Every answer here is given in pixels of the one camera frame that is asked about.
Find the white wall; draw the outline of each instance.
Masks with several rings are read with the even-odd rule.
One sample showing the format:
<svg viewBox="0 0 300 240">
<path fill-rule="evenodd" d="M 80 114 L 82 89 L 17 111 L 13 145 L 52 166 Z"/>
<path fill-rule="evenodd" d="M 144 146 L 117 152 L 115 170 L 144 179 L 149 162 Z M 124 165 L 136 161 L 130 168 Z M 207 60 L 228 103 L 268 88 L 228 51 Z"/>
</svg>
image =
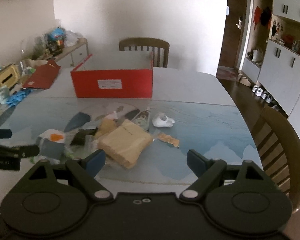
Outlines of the white wall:
<svg viewBox="0 0 300 240">
<path fill-rule="evenodd" d="M 170 43 L 168 67 L 215 75 L 227 0 L 54 0 L 55 18 L 88 39 L 89 50 L 118 50 L 127 37 Z"/>
<path fill-rule="evenodd" d="M 20 60 L 22 39 L 55 26 L 53 0 L 0 0 L 0 65 Z"/>
</svg>

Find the door handle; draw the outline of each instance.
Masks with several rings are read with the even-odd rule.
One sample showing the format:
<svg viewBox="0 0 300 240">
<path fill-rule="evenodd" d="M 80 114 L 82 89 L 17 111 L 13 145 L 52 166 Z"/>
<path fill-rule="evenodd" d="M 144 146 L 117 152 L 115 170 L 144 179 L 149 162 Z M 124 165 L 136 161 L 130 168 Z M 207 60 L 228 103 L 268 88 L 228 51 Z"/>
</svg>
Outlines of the door handle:
<svg viewBox="0 0 300 240">
<path fill-rule="evenodd" d="M 240 16 L 240 17 L 239 17 L 239 21 L 238 21 L 238 23 L 236 24 L 237 27 L 238 27 L 238 29 L 241 29 L 241 28 L 242 28 L 242 20 L 243 20 L 243 18 L 242 18 L 242 16 Z"/>
</svg>

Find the doormat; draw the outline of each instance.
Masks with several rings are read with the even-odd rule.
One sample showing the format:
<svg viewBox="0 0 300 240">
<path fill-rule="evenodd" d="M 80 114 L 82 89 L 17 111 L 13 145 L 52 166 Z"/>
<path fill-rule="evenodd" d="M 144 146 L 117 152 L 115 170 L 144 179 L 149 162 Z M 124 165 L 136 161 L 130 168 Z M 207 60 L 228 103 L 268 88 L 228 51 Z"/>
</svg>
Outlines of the doormat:
<svg viewBox="0 0 300 240">
<path fill-rule="evenodd" d="M 219 66 L 216 77 L 218 79 L 226 79 L 231 81 L 239 81 L 238 73 L 234 68 Z"/>
</svg>

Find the red box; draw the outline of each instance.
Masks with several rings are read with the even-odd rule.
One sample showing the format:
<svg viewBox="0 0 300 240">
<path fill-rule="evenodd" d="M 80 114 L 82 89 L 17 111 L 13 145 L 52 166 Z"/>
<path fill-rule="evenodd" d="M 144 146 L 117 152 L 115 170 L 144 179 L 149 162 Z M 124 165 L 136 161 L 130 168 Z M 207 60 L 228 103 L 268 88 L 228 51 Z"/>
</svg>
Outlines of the red box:
<svg viewBox="0 0 300 240">
<path fill-rule="evenodd" d="M 92 54 L 71 71 L 78 98 L 152 98 L 153 56 L 140 51 Z"/>
</svg>

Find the screw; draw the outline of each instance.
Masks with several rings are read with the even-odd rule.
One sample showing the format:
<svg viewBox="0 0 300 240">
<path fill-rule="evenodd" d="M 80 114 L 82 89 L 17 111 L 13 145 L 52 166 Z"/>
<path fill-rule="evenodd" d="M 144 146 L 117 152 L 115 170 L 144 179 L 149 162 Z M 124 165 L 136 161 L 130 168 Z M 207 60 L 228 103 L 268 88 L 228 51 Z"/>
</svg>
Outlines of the screw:
<svg viewBox="0 0 300 240">
<path fill-rule="evenodd" d="M 151 199 L 150 198 L 143 198 L 142 202 L 143 203 L 149 203 L 149 202 L 151 202 Z"/>
<path fill-rule="evenodd" d="M 107 190 L 98 190 L 94 193 L 96 198 L 105 199 L 110 197 L 110 192 Z"/>
<path fill-rule="evenodd" d="M 196 198 L 199 193 L 196 192 L 195 190 L 191 190 L 191 189 L 188 189 L 188 190 L 185 190 L 182 195 L 185 197 L 185 198 Z"/>
<path fill-rule="evenodd" d="M 141 204 L 142 204 L 142 201 L 139 200 L 139 199 L 135 199 L 135 200 L 133 201 L 133 203 L 136 204 L 136 205 L 141 205 Z"/>
</svg>

